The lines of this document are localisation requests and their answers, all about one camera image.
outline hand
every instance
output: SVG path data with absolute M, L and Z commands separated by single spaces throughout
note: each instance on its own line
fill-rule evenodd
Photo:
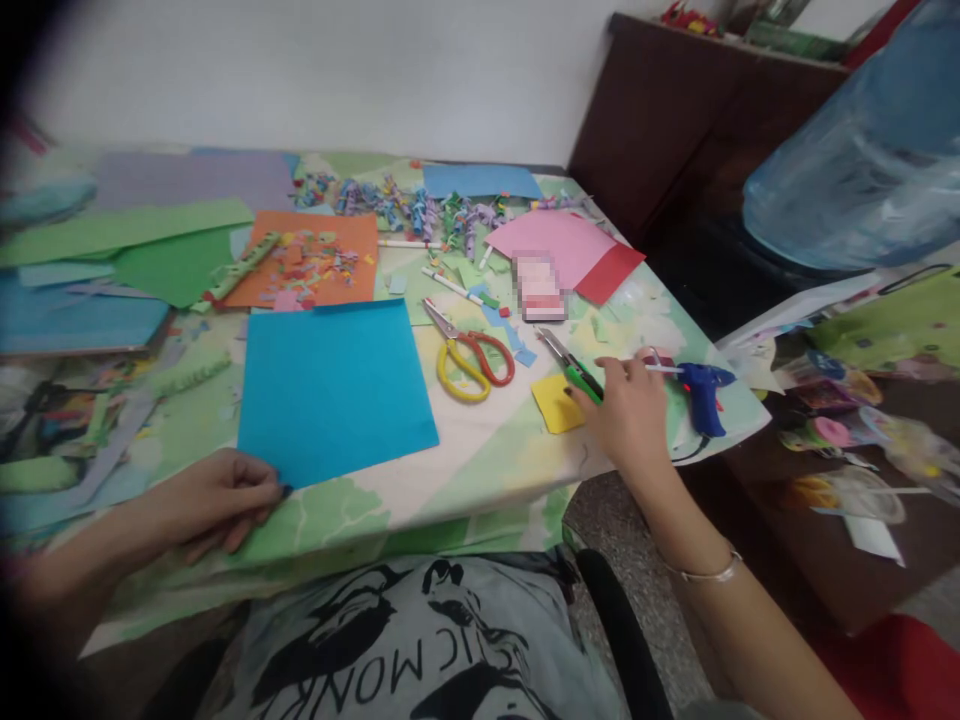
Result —
M 197 562 L 220 545 L 236 552 L 263 525 L 292 488 L 277 482 L 270 465 L 233 449 L 221 449 L 151 488 L 120 508 L 139 536 L 145 564 L 188 544 L 186 561 Z
M 667 447 L 667 393 L 663 375 L 647 372 L 638 351 L 629 360 L 596 361 L 607 376 L 603 404 L 576 387 L 565 392 L 580 406 L 587 427 L 622 472 L 670 468 Z

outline person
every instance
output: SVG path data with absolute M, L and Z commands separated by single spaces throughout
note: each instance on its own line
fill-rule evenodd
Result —
M 683 590 L 745 702 L 771 720 L 860 717 L 684 488 L 667 449 L 662 375 L 639 354 L 597 364 L 603 403 L 568 393 L 663 561 L 686 573 Z M 76 657 L 125 576 L 182 546 L 190 562 L 217 546 L 236 551 L 286 495 L 267 464 L 219 450 L 45 554 L 16 597 L 62 656 Z M 507 558 L 386 559 L 258 601 L 231 694 L 225 718 L 622 716 L 555 577 Z

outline gray t-shirt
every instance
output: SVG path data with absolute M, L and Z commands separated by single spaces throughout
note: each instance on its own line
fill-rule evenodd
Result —
M 257 603 L 219 717 L 623 717 L 548 575 L 404 557 Z

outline bracelet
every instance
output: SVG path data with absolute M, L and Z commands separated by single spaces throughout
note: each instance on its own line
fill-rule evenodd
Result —
M 730 555 L 732 556 L 730 558 L 730 564 L 714 575 L 697 575 L 696 573 L 688 573 L 686 570 L 678 570 L 664 560 L 663 555 L 660 556 L 660 560 L 663 562 L 663 565 L 667 568 L 667 570 L 679 575 L 684 579 L 685 582 L 727 582 L 736 574 L 737 565 L 743 562 L 743 556 L 736 551 L 736 549 L 733 547 L 733 544 L 729 540 L 727 540 L 727 545 L 730 546 Z

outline yellow paper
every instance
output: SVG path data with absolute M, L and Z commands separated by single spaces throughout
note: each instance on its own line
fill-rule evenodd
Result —
M 585 422 L 580 407 L 563 392 L 565 387 L 565 375 L 544 378 L 530 386 L 533 397 L 540 406 L 540 412 L 543 413 L 543 419 L 547 421 L 547 430 L 554 435 L 573 430 Z

